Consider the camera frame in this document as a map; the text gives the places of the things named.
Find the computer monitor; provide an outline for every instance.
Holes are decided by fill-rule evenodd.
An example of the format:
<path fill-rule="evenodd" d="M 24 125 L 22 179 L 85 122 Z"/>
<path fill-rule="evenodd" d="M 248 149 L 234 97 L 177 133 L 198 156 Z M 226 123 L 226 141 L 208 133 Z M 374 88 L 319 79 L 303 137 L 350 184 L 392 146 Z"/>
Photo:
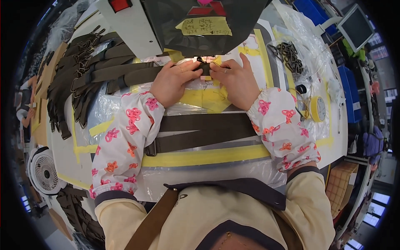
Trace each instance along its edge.
<path fill-rule="evenodd" d="M 358 4 L 355 4 L 349 10 L 337 27 L 354 52 L 360 50 L 375 33 L 370 21 Z"/>

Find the red power switch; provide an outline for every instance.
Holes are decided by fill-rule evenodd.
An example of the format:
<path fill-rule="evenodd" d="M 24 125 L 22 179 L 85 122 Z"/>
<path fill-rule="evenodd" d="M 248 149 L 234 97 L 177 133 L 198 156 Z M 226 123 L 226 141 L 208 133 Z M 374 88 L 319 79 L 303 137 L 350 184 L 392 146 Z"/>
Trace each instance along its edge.
<path fill-rule="evenodd" d="M 132 7 L 132 2 L 130 0 L 108 0 L 115 13 L 120 10 Z"/>

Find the handwritten note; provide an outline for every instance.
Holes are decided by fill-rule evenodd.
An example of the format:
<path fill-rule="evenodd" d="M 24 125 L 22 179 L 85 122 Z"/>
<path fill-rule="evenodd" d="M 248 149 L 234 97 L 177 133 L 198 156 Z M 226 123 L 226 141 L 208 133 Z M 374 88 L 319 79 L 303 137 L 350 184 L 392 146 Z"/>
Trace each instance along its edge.
<path fill-rule="evenodd" d="M 182 30 L 184 36 L 193 35 L 232 35 L 224 16 L 187 18 L 175 28 Z"/>

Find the blue storage bin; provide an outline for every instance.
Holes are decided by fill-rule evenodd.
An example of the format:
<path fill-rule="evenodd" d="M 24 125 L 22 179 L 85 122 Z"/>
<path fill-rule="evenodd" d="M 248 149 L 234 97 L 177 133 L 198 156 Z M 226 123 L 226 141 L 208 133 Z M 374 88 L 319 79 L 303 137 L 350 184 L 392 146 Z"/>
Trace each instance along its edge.
<path fill-rule="evenodd" d="M 294 5 L 299 12 L 311 19 L 314 25 L 323 24 L 329 19 L 324 9 L 313 0 L 295 0 Z M 331 25 L 325 31 L 332 36 L 337 32 L 337 29 L 334 25 Z"/>
<path fill-rule="evenodd" d="M 347 122 L 359 122 L 362 116 L 361 109 L 358 108 L 360 106 L 360 98 L 358 97 L 358 90 L 354 74 L 344 65 L 338 67 L 338 70 L 343 84 L 344 97 L 346 98 Z"/>

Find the beige jacket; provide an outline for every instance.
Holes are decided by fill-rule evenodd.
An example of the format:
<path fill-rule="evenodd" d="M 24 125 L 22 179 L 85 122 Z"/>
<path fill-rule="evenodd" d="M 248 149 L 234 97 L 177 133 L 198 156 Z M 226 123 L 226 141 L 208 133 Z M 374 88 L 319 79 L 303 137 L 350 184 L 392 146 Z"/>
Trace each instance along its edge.
<path fill-rule="evenodd" d="M 316 172 L 293 175 L 286 186 L 284 213 L 304 249 L 328 249 L 335 231 L 324 179 Z M 272 211 L 247 194 L 215 186 L 191 186 L 179 197 L 150 250 L 196 249 L 211 230 L 227 220 L 252 227 L 287 249 Z M 104 229 L 107 250 L 124 250 L 147 215 L 141 204 L 129 198 L 105 200 L 95 213 Z"/>

